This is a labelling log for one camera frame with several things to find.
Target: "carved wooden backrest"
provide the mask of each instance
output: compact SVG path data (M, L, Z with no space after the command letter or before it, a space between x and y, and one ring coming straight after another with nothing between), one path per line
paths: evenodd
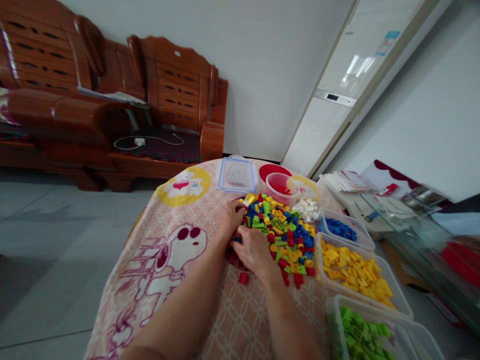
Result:
M138 82L147 89L155 125L201 131L217 99L215 65L165 37L131 35L127 41Z
M75 14L55 0L0 1L0 82L4 87L92 88Z

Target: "stack of papers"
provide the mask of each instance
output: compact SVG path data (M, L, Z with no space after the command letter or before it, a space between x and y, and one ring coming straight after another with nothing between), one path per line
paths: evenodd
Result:
M348 193L362 193L375 190L375 186L363 176L354 171L334 171L324 175L327 180L338 191Z

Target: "cartoon dog print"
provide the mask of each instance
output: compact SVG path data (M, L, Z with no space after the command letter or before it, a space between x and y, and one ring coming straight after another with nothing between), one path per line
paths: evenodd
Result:
M173 199L177 195L185 196L189 193L189 185L192 176L195 174L191 171L182 171L177 176L175 176L175 181L167 184L163 189L164 192L168 193L168 197Z
M199 196L204 191L204 188L200 185L202 180L201 177L194 177L191 179L190 190L188 191L189 195Z
M144 296L156 296L157 300L151 314L143 319L140 326L145 326L155 311L163 304L167 296L180 284L185 277L184 266L186 263L198 258L207 246L207 233L185 223L177 227L158 248L153 261L148 261L149 273L138 282L138 292L135 300L138 302ZM155 277L166 267L172 272L168 275Z

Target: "plastic storage box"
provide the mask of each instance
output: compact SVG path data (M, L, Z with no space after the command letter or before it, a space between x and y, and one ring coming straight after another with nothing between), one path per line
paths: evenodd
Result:
M272 172L269 174L266 179L266 195L272 197L273 200L279 202L283 205L291 205L293 204L294 200L298 197L300 192L296 189L294 183L291 180L291 177L285 175L281 172ZM272 185L274 186L283 186L284 188L288 188L290 190L291 195L284 195L278 191L276 191Z
M327 225L327 218L333 219L333 220L339 220L345 225L348 225L353 231L356 232L357 240L352 241L347 238L341 237L339 235L335 235L333 232L329 230L329 226ZM317 223L317 226L318 226L318 231L322 233L329 234L337 239L340 239L344 242L352 244L356 247L369 250L371 252L375 250L375 243L370 237L369 232L359 220L353 217L325 209L323 211L321 219Z
M257 191L252 163L231 157L221 161L218 187L226 193L254 193Z
M323 237L323 241L325 241L325 244L331 244L336 247L347 247L351 252L356 252L357 254L361 255L364 260L370 260L374 259L376 265L381 269L381 276L386 280L386 283L390 287L390 290L393 294L393 297L390 298L390 301L392 304L396 307L397 311L395 309L388 307L378 301L373 300L372 298L369 298L359 292L353 291L333 280L330 280L327 277L327 274L324 271L324 260L322 259L322 251L321 251L321 244L320 244L320 235ZM363 250L359 247L356 247L350 242L345 242L342 240L339 240L337 237L333 237L331 235L325 234L325 233L317 233L316 238L315 238L315 243L317 246L318 251L315 252L315 258L318 263L318 273L319 277L317 277L318 280L321 282L325 283L328 287L333 289L336 293L347 295L350 298L358 299L363 302L367 302L369 304L372 304L376 308L380 308L383 311L386 312L391 312L394 314L399 314L400 316L405 316L410 319L413 319L414 313L412 312L412 309L410 308L409 303L407 302L407 299L405 299L405 295L402 292L402 289L400 288L400 285L395 278L394 273L392 272L392 269L388 265L388 263L382 259L379 256L376 256L372 254L369 251Z
M445 360L434 337L424 326L343 295L326 301L330 359L350 360L340 313L340 308L344 306L353 313L359 313L368 322L383 323L388 327L391 337L382 338L381 341L383 348L395 355L397 360Z

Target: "table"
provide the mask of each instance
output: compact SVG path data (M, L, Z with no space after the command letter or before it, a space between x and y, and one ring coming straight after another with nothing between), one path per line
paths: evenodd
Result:
M218 208L239 196L218 189L218 162L189 167L154 192L105 285L86 359L116 359L208 246L218 228ZM269 164L252 163L257 168ZM329 198L328 208L341 212L332 195L321 184L317 188ZM260 179L257 193L265 191ZM272 357L265 294L254 275L247 286L239 284L239 273L225 264L198 358ZM291 284L288 291L307 320L305 331L313 333L327 354L325 304L335 293L310 276L300 290Z
M360 195L388 225L383 237L433 291L480 336L480 289L453 271L440 252L452 236L429 216L399 219L371 194Z

